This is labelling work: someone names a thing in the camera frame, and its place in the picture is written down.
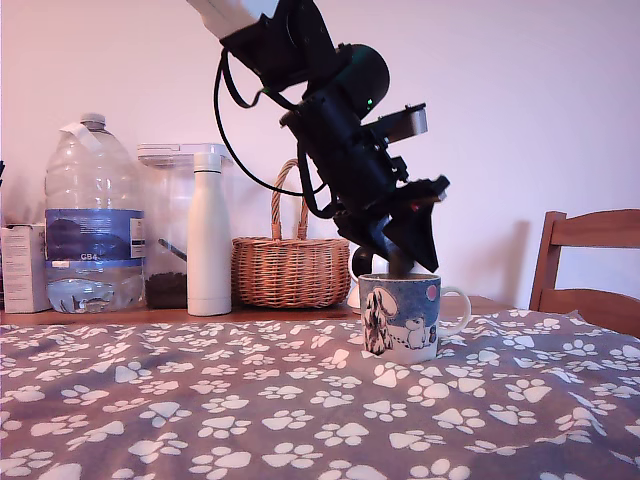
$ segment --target white wall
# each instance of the white wall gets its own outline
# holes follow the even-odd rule
[[[445,283],[525,306],[546,210],[640,207],[640,2],[317,4],[336,43],[367,43],[387,60],[391,89],[375,114],[428,103],[430,132],[393,153],[412,178],[452,182],[434,215]],[[132,155],[140,142],[219,140],[220,46],[186,1],[4,0],[2,35],[5,215],[38,210],[57,128],[83,111],[104,113]],[[248,98],[257,80],[233,70]],[[241,158],[272,181],[295,146],[280,109],[263,100],[240,111],[228,97],[222,109]],[[269,234],[269,193],[232,177],[235,233]],[[295,202],[284,209],[290,232]],[[311,235],[335,228],[315,219]],[[568,285],[639,297],[640,255],[563,254]]]

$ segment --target basket handle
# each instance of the basket handle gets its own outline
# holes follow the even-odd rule
[[[275,186],[282,188],[287,174],[293,167],[298,166],[298,160],[293,158],[285,163],[280,170],[280,174],[276,180]],[[307,239],[307,227],[309,225],[309,207],[307,202],[302,199],[302,209],[300,210],[300,222],[298,223],[298,240]],[[274,240],[282,240],[282,222],[280,221],[280,192],[273,192],[271,197],[271,238]]]

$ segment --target white insulated bottle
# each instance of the white insulated bottle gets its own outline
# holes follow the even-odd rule
[[[231,311],[232,244],[221,163],[220,154],[194,154],[195,191],[187,233],[189,315],[223,315]]]

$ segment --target wooden table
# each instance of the wooden table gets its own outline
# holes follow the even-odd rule
[[[510,307],[488,298],[471,296],[472,313],[488,315]],[[450,318],[462,315],[462,303],[459,297],[444,297],[442,300],[442,316]],[[135,323],[188,323],[188,322],[246,322],[261,320],[304,321],[317,319],[357,319],[345,304],[322,309],[273,310],[267,308],[239,307],[219,317],[192,317],[186,310],[147,310],[131,309],[115,313],[97,313],[90,315],[74,315],[57,313],[53,310],[40,313],[9,314],[2,312],[0,323],[14,325],[52,325],[52,324],[135,324]]]

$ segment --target water bottle cap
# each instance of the water bottle cap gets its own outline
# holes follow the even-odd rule
[[[93,113],[93,112],[82,114],[82,116],[80,117],[80,123],[85,123],[85,122],[101,123],[102,125],[107,124],[107,120],[104,117],[104,115],[101,115],[99,113]]]
[[[219,153],[198,152],[193,154],[194,172],[222,172],[222,155]]]

